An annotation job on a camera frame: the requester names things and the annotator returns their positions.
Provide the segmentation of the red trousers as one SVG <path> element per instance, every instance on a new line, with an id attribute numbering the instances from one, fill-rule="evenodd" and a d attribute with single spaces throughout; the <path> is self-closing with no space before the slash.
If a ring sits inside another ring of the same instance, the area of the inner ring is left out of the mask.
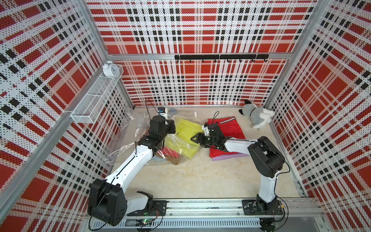
<path id="1" fill-rule="evenodd" d="M 245 139 L 244 133 L 239 126 L 237 120 L 235 117 L 229 117 L 229 118 L 224 118 L 224 119 L 208 119 L 208 123 L 217 123 L 218 126 L 220 127 L 222 133 L 228 137 L 234 137 L 237 139 Z M 214 159 L 219 156 L 230 156 L 230 155 L 235 155 L 237 152 L 223 152 L 217 149 L 210 149 L 209 156 Z"/>
<path id="2" fill-rule="evenodd" d="M 164 147 L 162 150 L 158 152 L 160 155 L 163 155 L 165 157 L 173 157 L 173 158 L 179 158 L 180 154 L 170 148 Z"/>

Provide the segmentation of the lime green trousers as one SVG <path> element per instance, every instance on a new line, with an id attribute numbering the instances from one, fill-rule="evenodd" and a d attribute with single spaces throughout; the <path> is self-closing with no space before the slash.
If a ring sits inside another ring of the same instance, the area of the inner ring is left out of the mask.
<path id="1" fill-rule="evenodd" d="M 203 132 L 202 126 L 183 118 L 175 118 L 174 122 L 176 133 L 168 134 L 165 139 L 165 147 L 191 159 L 198 152 L 200 145 L 192 142 L 190 138 L 199 132 Z"/>

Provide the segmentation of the purple trousers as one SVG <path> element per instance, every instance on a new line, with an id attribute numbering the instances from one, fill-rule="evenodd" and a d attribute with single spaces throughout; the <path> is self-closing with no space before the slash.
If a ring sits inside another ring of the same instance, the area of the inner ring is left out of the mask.
<path id="1" fill-rule="evenodd" d="M 221 160 L 247 157 L 247 156 L 249 156 L 249 154 L 244 154 L 244 153 L 223 154 L 223 155 L 220 155 L 220 156 L 213 157 L 212 161 L 221 161 Z"/>

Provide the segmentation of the clear plastic vacuum bag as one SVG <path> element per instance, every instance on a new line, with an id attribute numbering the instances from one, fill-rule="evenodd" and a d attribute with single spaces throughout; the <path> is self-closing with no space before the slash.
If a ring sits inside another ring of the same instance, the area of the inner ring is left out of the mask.
<path id="1" fill-rule="evenodd" d="M 176 132 L 166 136 L 163 148 L 146 165 L 179 165 L 192 159 L 200 149 L 200 145 L 191 141 L 191 137 L 203 133 L 199 114 L 176 108 L 167 108 L 166 111 L 164 116 L 174 120 Z M 107 145 L 104 162 L 115 168 L 121 165 L 137 148 L 134 143 L 148 134 L 150 118 L 155 115 L 154 109 L 149 113 L 125 109 L 123 126 Z"/>

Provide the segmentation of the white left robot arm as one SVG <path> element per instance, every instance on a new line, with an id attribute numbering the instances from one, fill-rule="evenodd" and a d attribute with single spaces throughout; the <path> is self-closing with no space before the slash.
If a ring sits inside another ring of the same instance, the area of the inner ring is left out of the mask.
<path id="1" fill-rule="evenodd" d="M 154 116 L 150 128 L 137 143 L 135 150 L 106 179 L 90 185 L 88 215 L 111 226 L 118 225 L 125 215 L 139 211 L 151 213 L 153 195 L 138 191 L 131 196 L 125 192 L 139 171 L 164 147 L 165 138 L 176 132 L 175 122 L 164 116 Z"/>

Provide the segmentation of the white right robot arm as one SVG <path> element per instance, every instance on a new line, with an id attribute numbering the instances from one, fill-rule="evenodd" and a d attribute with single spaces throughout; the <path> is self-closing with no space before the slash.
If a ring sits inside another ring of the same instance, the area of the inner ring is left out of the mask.
<path id="1" fill-rule="evenodd" d="M 202 129 L 203 132 L 190 138 L 192 142 L 204 148 L 250 155 L 260 173 L 259 193 L 256 200 L 243 200 L 244 214 L 283 215 L 283 207 L 277 200 L 275 188 L 286 160 L 269 138 L 262 136 L 257 140 L 247 140 L 225 136 L 216 123 L 206 123 Z"/>

